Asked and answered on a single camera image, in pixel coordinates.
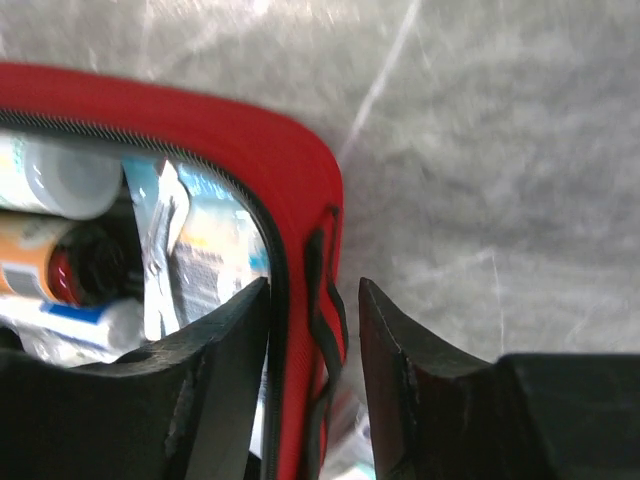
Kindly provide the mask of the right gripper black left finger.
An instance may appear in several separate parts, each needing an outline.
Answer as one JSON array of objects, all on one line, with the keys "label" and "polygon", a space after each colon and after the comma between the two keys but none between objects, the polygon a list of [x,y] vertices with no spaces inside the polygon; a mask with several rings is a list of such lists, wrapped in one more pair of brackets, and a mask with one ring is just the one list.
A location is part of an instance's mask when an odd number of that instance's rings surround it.
[{"label": "right gripper black left finger", "polygon": [[5,479],[240,479],[268,339],[269,286],[111,364],[1,352]]}]

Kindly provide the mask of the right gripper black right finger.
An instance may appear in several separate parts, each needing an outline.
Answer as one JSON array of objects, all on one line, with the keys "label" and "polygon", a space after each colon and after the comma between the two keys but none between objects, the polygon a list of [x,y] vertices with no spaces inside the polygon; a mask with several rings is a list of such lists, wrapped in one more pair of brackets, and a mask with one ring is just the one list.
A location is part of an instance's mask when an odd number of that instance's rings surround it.
[{"label": "right gripper black right finger", "polygon": [[635,479],[635,354],[509,354],[489,363],[359,285],[380,479]]}]

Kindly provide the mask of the white blue small tube box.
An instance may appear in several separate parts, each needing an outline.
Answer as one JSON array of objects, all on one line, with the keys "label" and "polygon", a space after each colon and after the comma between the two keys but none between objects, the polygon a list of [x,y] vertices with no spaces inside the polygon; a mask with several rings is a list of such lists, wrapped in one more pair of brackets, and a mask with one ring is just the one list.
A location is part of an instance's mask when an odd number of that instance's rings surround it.
[{"label": "white blue small tube box", "polygon": [[145,343],[143,305],[132,298],[86,308],[3,296],[1,325],[27,353],[64,367],[112,363]]}]

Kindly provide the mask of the blue white gauze packet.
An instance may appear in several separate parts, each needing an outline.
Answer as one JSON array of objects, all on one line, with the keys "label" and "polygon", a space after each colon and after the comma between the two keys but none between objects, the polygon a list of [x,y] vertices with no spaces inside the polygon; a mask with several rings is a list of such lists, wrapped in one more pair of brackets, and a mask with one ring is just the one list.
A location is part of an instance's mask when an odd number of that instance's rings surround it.
[{"label": "blue white gauze packet", "polygon": [[170,158],[122,161],[140,236],[144,335],[157,341],[270,275],[252,217],[216,173]]}]

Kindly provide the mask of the brown medicine bottle orange label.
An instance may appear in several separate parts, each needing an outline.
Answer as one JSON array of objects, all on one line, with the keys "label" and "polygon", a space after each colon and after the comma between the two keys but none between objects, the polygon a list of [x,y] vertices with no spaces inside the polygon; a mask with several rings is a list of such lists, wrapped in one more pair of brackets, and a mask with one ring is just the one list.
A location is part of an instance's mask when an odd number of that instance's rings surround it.
[{"label": "brown medicine bottle orange label", "polygon": [[1,292],[72,306],[98,306],[124,283],[120,244],[95,222],[1,212]]}]

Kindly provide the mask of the white medicine bottle green label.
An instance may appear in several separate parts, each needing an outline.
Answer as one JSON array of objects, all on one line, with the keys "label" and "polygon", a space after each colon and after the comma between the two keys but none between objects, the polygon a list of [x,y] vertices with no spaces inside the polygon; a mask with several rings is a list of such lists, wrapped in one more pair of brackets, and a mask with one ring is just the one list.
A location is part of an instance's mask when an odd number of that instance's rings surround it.
[{"label": "white medicine bottle green label", "polygon": [[97,218],[122,185],[119,159],[26,134],[1,132],[1,206],[75,220]]}]

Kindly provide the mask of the black red medicine kit case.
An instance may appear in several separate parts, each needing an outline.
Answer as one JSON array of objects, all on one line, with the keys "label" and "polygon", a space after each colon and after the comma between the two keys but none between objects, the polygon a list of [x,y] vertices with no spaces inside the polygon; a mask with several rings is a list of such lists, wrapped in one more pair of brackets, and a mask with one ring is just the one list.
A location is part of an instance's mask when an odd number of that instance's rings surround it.
[{"label": "black red medicine kit case", "polygon": [[335,277],[342,177],[296,121],[246,103],[33,64],[1,66],[1,122],[176,155],[218,170],[256,214],[271,260],[266,479],[315,479],[348,350]]}]

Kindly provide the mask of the teal swab zip bag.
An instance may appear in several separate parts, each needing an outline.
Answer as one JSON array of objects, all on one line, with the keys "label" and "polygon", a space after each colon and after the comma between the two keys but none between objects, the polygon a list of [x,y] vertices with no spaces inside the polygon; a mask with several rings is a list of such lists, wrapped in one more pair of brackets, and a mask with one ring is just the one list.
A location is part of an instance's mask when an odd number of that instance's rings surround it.
[{"label": "teal swab zip bag", "polygon": [[335,397],[320,479],[375,479],[367,407],[349,389]]}]

